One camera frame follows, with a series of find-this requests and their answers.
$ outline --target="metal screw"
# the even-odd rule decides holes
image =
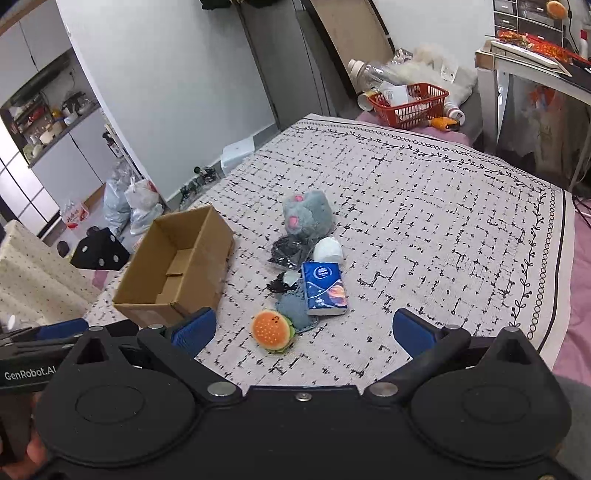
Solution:
[[[230,382],[215,382],[208,386],[207,391],[214,397],[229,397],[236,391],[236,385]]]
[[[312,394],[308,392],[298,392],[295,394],[295,399],[298,401],[310,401],[312,400]]]
[[[376,397],[393,397],[398,393],[398,387],[390,382],[378,382],[370,385],[369,391]]]

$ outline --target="tissue pack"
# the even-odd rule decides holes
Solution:
[[[347,295],[338,264],[305,262],[301,272],[308,315],[340,315],[347,311]]]

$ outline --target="hamburger plush keychain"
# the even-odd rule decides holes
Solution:
[[[564,20],[569,14],[563,4],[554,0],[546,4],[546,11],[555,20]]]
[[[274,310],[258,313],[252,321],[251,332],[261,347],[273,353],[284,352],[296,333],[291,320]]]

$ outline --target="bed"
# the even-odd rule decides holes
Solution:
[[[272,355],[256,345],[249,325],[274,305],[265,285],[277,275],[267,259],[284,232],[281,199],[311,189],[333,205],[349,311]],[[409,360],[391,332],[400,307],[475,335],[518,326],[555,371],[591,378],[584,367],[591,279],[583,280],[591,231],[575,219],[567,192],[498,158],[426,135],[309,115],[197,202],[204,203],[225,217],[236,249],[216,336],[197,359],[244,389],[365,388]],[[122,318],[112,307],[118,281],[88,312],[91,325]]]

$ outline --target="stuffed toy mouse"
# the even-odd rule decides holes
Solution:
[[[283,200],[283,215],[287,233],[300,238],[323,238],[332,227],[332,210],[320,190],[287,197]]]

